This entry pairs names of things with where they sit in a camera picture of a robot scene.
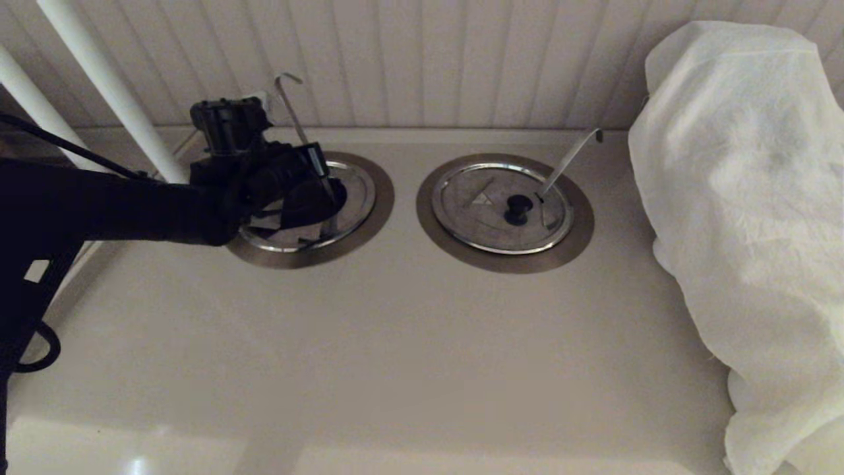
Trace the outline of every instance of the white cloth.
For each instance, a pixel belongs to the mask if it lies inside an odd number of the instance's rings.
[[[791,30],[690,23],[646,72],[636,183],[701,338],[748,384],[726,462],[769,475],[844,416],[844,112]]]

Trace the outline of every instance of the white pole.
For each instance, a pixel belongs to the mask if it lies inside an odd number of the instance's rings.
[[[170,183],[187,183],[187,172],[167,150],[164,140],[155,132],[132,92],[120,80],[100,45],[85,29],[72,3],[67,0],[38,0],[38,5],[111,110],[164,179]]]
[[[39,127],[80,147],[88,148],[82,139],[76,135],[76,132],[65,122],[64,118],[59,115],[56,108],[41,94],[38,86],[26,75],[26,72],[14,60],[14,57],[6,51],[3,45],[0,45],[0,84],[6,87],[9,94],[14,97]],[[68,156],[68,159],[74,165],[83,170],[108,172],[104,167],[86,158],[64,149],[60,150],[64,155]]]

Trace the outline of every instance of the lid knob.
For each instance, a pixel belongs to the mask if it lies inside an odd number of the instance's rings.
[[[533,202],[523,194],[514,194],[507,199],[507,207],[505,221],[513,226],[524,226],[528,222],[528,211],[533,209]]]

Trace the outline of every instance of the countertop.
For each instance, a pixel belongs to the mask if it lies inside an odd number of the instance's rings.
[[[607,135],[566,173],[592,241],[544,273],[446,254],[416,192],[472,153],[553,164],[571,134],[315,131],[381,165],[396,202],[311,268],[106,246],[55,322],[58,362],[13,381],[9,473],[728,473],[727,369],[653,258],[625,134]]]

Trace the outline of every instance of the round metal rim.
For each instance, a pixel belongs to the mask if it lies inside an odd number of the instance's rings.
[[[395,203],[395,191],[387,172],[375,162],[362,156],[345,152],[328,151],[325,153],[329,160],[351,163],[366,171],[375,183],[378,199],[369,217],[346,238],[330,246],[308,249],[300,253],[279,253],[257,248],[238,235],[229,243],[228,249],[232,254],[246,262],[268,267],[271,269],[301,269],[313,265],[323,264],[346,254],[368,243],[387,224]]]
[[[416,214],[425,234],[437,247],[464,264],[501,274],[535,274],[553,270],[571,262],[583,253],[592,239],[595,218],[587,196],[566,175],[561,175],[555,184],[563,190],[577,213],[568,235],[551,249],[536,254],[493,254],[468,246],[446,231],[434,216],[430,200],[437,181],[454,167],[485,161],[507,161],[531,167],[540,173],[551,173],[553,171],[551,167],[543,163],[507,154],[463,156],[436,168],[419,187],[419,192],[416,195]]]
[[[470,165],[466,165],[465,167],[457,167],[449,173],[443,175],[440,180],[434,186],[434,193],[431,194],[431,203],[434,208],[434,216],[440,222],[440,224],[446,228],[451,235],[455,238],[460,239],[464,243],[473,248],[478,248],[483,251],[495,253],[495,254],[507,254],[507,255],[524,255],[524,254],[536,254],[541,253],[547,249],[553,248],[557,243],[565,238],[565,235],[569,233],[571,230],[571,226],[574,224],[574,208],[571,206],[571,202],[569,201],[568,197],[565,196],[565,193],[556,186],[551,187],[555,193],[560,196],[560,200],[563,203],[563,210],[565,215],[563,216],[563,222],[560,223],[560,228],[555,231],[553,234],[548,236],[547,238],[538,241],[538,244],[534,247],[527,248],[527,249],[505,249],[505,248],[493,248],[490,246],[483,245],[481,243],[476,243],[472,240],[472,238],[468,236],[462,235],[460,232],[457,231],[457,228],[454,226],[453,221],[450,219],[449,215],[446,213],[445,209],[442,206],[442,192],[445,190],[446,186],[448,186],[449,182],[458,174],[471,172],[474,170],[485,170],[485,169],[504,169],[510,170],[513,172],[523,173],[528,175],[529,177],[538,181],[538,184],[542,184],[545,180],[545,176],[536,172],[530,167],[523,167],[520,165],[515,165],[512,163],[506,163],[503,161],[487,161],[487,162],[480,162],[474,163]]]
[[[366,198],[364,199],[364,202],[361,206],[362,209],[366,210],[366,213],[360,219],[358,219],[358,221],[356,221],[352,225],[352,227],[350,227],[349,229],[346,229],[345,231],[337,234],[336,236],[331,237],[330,239],[325,239],[325,240],[319,241],[317,243],[306,244],[306,245],[303,245],[301,247],[296,247],[296,248],[282,247],[280,244],[273,243],[271,241],[268,241],[267,239],[264,239],[262,237],[259,237],[259,236],[252,234],[245,227],[241,228],[240,235],[246,241],[248,241],[250,244],[252,244],[253,246],[255,246],[257,248],[260,248],[260,249],[263,249],[263,250],[266,250],[266,251],[270,251],[270,252],[275,252],[275,253],[292,254],[292,253],[300,253],[300,252],[304,252],[304,251],[312,250],[312,249],[324,248],[325,246],[328,246],[329,244],[334,244],[337,241],[339,241],[340,239],[345,238],[346,236],[351,234],[354,230],[356,230],[358,227],[360,227],[360,225],[363,224],[364,221],[366,221],[366,218],[368,218],[369,215],[372,213],[372,208],[375,205],[376,196],[377,196],[377,193],[378,193],[378,190],[376,189],[375,183],[372,181],[372,177],[370,177],[369,173],[367,173],[366,170],[364,170],[363,168],[358,167],[358,166],[356,166],[352,163],[346,163],[346,162],[343,162],[343,161],[336,161],[336,160],[333,160],[333,161],[332,160],[326,160],[326,165],[328,165],[329,168],[340,168],[340,169],[343,169],[343,170],[354,170],[354,171],[358,172],[358,176],[363,179],[363,181],[366,185],[366,189],[372,190],[372,193],[369,193],[369,194],[366,195]]]

